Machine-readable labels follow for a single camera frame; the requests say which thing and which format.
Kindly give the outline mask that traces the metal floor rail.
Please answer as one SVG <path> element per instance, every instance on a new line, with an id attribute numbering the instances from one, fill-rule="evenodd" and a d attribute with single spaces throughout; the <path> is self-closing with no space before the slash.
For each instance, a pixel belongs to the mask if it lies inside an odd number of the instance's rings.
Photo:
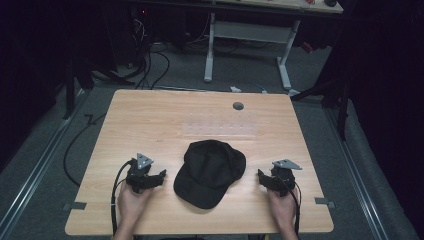
<path id="1" fill-rule="evenodd" d="M 68 130 L 69 125 L 74 119 L 76 112 L 80 109 L 81 105 L 86 101 L 89 95 L 89 90 L 80 90 L 76 95 L 75 108 L 66 114 L 66 117 L 60 122 L 60 125 L 54 131 L 31 173 L 26 178 L 8 211 L 0 221 L 0 240 L 7 240 L 8 236 L 13 231 L 47 169 L 51 165 L 53 155 Z"/>
<path id="2" fill-rule="evenodd" d="M 354 157 L 350 151 L 348 143 L 339 134 L 335 113 L 332 110 L 324 109 L 331 129 L 337 139 L 338 145 L 343 154 L 343 162 L 346 166 L 347 175 L 351 181 L 355 194 L 358 198 L 362 212 L 367 220 L 370 230 L 375 240 L 389 240 L 387 231 L 383 226 L 375 203 L 365 185 L 362 175 L 355 164 Z"/>

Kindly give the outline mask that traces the white metal frame desk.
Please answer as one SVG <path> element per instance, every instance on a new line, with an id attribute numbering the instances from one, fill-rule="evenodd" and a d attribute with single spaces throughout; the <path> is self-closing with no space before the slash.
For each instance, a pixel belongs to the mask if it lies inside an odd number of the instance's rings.
<path id="1" fill-rule="evenodd" d="M 265 7 L 268 10 L 288 10 L 294 13 L 315 13 L 341 15 L 343 7 L 338 0 L 208 0 L 213 6 L 218 3 L 234 3 L 250 7 Z M 216 38 L 246 40 L 264 43 L 283 44 L 282 55 L 276 58 L 283 88 L 295 92 L 291 86 L 286 61 L 297 35 L 301 20 L 291 20 L 291 25 L 271 26 L 269 23 L 246 23 L 236 20 L 217 20 L 209 14 L 208 52 L 206 56 L 204 81 L 211 82 L 214 67 L 214 44 Z"/>

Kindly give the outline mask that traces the grey tape strip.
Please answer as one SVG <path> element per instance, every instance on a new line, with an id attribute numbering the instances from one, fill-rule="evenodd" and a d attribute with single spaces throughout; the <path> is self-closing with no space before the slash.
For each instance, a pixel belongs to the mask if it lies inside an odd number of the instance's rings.
<path id="1" fill-rule="evenodd" d="M 336 208 L 336 204 L 334 201 L 331 201 L 327 198 L 315 198 L 315 203 L 318 205 L 326 205 L 329 209 L 335 209 Z"/>
<path id="2" fill-rule="evenodd" d="M 70 211 L 72 209 L 76 209 L 76 210 L 85 210 L 87 203 L 84 202 L 70 202 L 70 203 L 65 203 L 63 206 L 63 210 L 65 211 Z"/>

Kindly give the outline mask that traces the black baseball cap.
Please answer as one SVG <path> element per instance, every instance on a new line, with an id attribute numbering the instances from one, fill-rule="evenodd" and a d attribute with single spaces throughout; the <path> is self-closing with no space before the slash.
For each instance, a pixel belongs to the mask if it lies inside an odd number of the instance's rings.
<path id="1" fill-rule="evenodd" d="M 219 204 L 245 169 L 245 155 L 228 143 L 218 140 L 192 142 L 175 177 L 174 192 L 193 206 L 209 210 Z"/>

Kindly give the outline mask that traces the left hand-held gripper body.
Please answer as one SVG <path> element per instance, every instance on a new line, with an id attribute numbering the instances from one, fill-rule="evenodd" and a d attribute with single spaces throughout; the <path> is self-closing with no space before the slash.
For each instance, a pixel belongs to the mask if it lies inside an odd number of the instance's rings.
<path id="1" fill-rule="evenodd" d="M 153 160 L 149 157 L 138 153 L 137 157 L 130 161 L 130 169 L 127 172 L 126 183 L 131 187 L 132 191 L 139 194 L 143 193 L 146 188 L 146 180 L 149 178 L 149 171 Z"/>

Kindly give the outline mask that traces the clear tape patch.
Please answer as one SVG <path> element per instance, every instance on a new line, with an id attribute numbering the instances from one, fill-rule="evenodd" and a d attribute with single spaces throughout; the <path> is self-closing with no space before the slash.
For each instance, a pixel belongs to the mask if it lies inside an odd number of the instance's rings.
<path id="1" fill-rule="evenodd" d="M 253 136 L 258 123 L 245 114 L 190 113 L 182 121 L 185 135 Z"/>

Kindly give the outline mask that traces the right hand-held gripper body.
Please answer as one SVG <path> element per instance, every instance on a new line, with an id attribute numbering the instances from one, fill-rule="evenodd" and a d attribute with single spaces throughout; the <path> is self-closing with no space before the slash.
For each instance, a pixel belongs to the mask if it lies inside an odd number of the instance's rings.
<path id="1" fill-rule="evenodd" d="M 272 165 L 269 189 L 277 191 L 281 197 L 291 195 L 297 186 L 293 171 L 301 170 L 302 167 L 289 159 L 273 161 Z"/>

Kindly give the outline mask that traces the black metal stand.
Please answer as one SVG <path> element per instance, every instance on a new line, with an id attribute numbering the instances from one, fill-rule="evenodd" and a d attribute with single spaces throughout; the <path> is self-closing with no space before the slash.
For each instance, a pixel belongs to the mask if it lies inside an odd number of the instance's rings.
<path id="1" fill-rule="evenodd" d="M 83 90 L 91 91 L 94 87 L 94 80 L 91 76 L 92 71 L 100 72 L 112 82 L 122 85 L 132 85 L 124 77 L 120 77 L 106 68 L 90 61 L 87 58 L 71 57 L 66 64 L 66 113 L 65 119 L 69 119 L 76 110 L 75 82 L 78 82 Z"/>
<path id="2" fill-rule="evenodd" d="M 292 101 L 299 101 L 311 95 L 323 93 L 321 106 L 323 108 L 338 108 L 338 117 L 336 120 L 336 130 L 339 137 L 345 141 L 346 120 L 348 117 L 348 98 L 350 90 L 350 80 L 330 80 L 325 83 L 318 84 L 310 89 L 291 96 Z"/>

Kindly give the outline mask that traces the person's right hand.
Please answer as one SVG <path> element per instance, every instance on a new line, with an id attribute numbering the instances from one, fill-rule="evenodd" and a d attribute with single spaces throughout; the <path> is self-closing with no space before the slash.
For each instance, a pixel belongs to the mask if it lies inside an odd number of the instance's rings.
<path id="1" fill-rule="evenodd" d="M 279 228 L 283 233 L 293 231 L 294 220 L 296 215 L 296 194 L 297 191 L 293 190 L 292 193 L 287 193 L 281 196 L 279 192 L 268 189 L 267 194 L 269 197 L 272 216 Z"/>

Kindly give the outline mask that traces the person's left hand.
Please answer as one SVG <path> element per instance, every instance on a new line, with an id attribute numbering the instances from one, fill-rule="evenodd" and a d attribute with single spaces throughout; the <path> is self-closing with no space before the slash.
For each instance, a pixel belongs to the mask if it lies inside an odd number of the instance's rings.
<path id="1" fill-rule="evenodd" d="M 118 197 L 120 221 L 116 234 L 132 234 L 136 223 L 145 210 L 153 188 L 135 193 L 130 186 L 123 183 Z"/>

